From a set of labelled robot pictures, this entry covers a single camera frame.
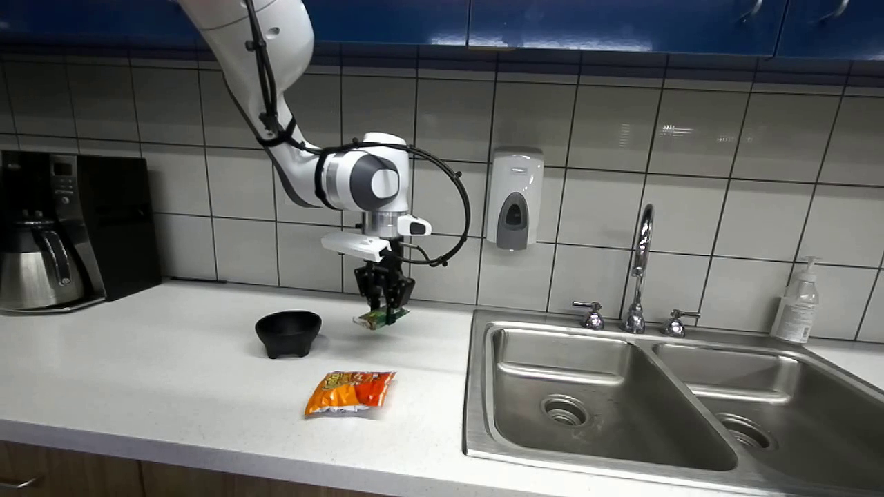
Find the snack bag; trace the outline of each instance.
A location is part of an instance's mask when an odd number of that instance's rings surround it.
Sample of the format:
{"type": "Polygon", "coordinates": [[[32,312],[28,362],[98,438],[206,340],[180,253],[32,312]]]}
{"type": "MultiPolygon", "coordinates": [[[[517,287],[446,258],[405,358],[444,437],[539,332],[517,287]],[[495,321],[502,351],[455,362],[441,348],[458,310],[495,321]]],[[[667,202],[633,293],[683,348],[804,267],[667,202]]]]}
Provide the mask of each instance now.
{"type": "Polygon", "coordinates": [[[310,395],[304,416],[324,410],[365,410],[384,405],[395,373],[329,373],[310,395]]]}

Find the faucet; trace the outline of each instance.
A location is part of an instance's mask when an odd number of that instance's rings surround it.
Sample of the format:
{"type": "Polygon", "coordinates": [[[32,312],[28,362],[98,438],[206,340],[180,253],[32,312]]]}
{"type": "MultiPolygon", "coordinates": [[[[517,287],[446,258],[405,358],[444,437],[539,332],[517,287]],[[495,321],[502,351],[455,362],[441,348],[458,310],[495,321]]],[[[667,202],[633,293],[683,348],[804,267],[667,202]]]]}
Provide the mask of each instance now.
{"type": "Polygon", "coordinates": [[[641,224],[636,232],[636,257],[633,257],[633,281],[636,281],[636,297],[630,310],[625,312],[625,329],[633,333],[643,332],[643,307],[641,307],[641,283],[647,272],[647,261],[652,257],[652,225],[654,225],[654,205],[647,205],[641,212],[641,224]]]}

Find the soap dispenser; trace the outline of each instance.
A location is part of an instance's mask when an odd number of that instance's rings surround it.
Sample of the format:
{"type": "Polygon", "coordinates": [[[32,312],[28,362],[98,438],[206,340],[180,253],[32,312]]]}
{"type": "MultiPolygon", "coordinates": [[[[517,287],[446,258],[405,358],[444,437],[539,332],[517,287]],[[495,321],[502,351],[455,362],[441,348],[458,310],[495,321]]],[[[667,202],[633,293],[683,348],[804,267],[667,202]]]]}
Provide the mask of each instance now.
{"type": "Polygon", "coordinates": [[[543,154],[535,149],[495,152],[487,202],[487,239],[500,249],[535,243],[543,202],[543,154]]]}

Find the countertop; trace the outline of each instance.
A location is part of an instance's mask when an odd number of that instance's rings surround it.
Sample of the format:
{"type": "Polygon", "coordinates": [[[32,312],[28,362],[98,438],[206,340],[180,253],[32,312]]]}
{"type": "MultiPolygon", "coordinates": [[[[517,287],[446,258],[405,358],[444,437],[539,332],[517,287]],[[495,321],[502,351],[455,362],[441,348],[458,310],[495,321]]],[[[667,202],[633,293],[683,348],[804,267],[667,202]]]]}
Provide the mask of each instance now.
{"type": "MultiPolygon", "coordinates": [[[[470,310],[415,307],[365,332],[358,297],[166,281],[75,314],[0,316],[0,438],[377,493],[710,493],[467,457],[470,310]],[[324,316],[307,358],[264,358],[252,325],[324,316]],[[332,370],[393,370],[387,405],[304,420],[332,370]]],[[[811,341],[884,387],[884,348],[811,341]]]]}

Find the faucet handle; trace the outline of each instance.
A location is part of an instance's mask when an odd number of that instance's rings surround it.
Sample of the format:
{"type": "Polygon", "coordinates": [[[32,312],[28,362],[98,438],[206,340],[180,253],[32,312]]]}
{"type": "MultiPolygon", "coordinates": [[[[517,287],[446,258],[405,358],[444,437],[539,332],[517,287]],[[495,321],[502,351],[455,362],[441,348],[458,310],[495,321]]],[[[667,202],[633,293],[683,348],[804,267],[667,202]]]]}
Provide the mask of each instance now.
{"type": "Polygon", "coordinates": [[[673,310],[673,312],[667,314],[665,333],[683,337],[683,333],[684,333],[683,316],[698,321],[698,312],[673,310]]]}
{"type": "Polygon", "coordinates": [[[579,321],[583,329],[604,329],[604,316],[603,316],[603,304],[598,301],[590,301],[590,304],[571,301],[571,307],[583,312],[583,321],[579,321]]]}

